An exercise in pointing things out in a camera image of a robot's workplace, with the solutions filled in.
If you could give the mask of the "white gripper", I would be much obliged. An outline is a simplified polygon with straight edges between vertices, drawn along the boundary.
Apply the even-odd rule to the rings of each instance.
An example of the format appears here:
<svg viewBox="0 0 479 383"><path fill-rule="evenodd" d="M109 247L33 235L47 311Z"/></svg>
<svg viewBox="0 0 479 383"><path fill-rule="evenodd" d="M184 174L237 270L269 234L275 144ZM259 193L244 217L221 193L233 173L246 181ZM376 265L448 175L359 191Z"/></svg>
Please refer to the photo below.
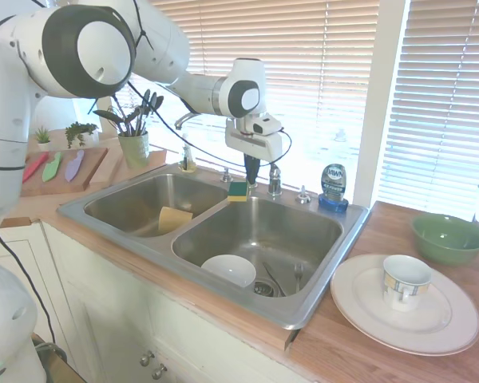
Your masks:
<svg viewBox="0 0 479 383"><path fill-rule="evenodd" d="M275 162L283 154L282 137L278 132L268 136L257 133L243 133L237 127L236 119L226 119L225 143L229 148L242 152L247 182L256 184L260 160Z"/></svg>

